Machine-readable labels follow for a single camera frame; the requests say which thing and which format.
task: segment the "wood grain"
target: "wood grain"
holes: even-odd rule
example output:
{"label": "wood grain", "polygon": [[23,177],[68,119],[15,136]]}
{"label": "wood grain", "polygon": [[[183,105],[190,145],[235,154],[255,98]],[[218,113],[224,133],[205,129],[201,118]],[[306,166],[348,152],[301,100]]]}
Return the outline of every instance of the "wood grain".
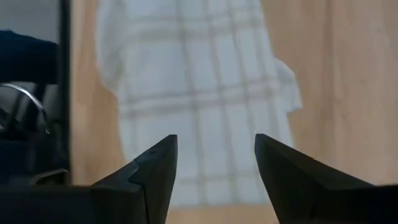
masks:
{"label": "wood grain", "polygon": [[[398,182],[398,1],[262,0],[273,50],[296,74],[296,146],[374,184]],[[73,4],[72,165],[90,184],[124,164],[117,102],[95,69],[96,0]],[[168,223],[275,223],[271,206],[181,210]]]}

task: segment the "metal ring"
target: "metal ring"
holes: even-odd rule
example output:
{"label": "metal ring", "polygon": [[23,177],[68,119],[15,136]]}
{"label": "metal ring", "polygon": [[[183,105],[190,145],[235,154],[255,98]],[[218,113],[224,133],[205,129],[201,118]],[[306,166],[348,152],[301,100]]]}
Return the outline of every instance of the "metal ring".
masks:
{"label": "metal ring", "polygon": [[47,134],[50,134],[50,126],[49,126],[49,121],[47,119],[47,113],[45,112],[42,103],[34,95],[32,95],[24,87],[17,86],[17,85],[11,84],[11,83],[0,83],[0,87],[1,86],[18,90],[21,93],[27,95],[27,97],[29,97],[29,99],[33,101],[34,105],[36,105],[37,109],[40,111],[40,114],[42,115],[44,125],[45,125],[45,132]]}

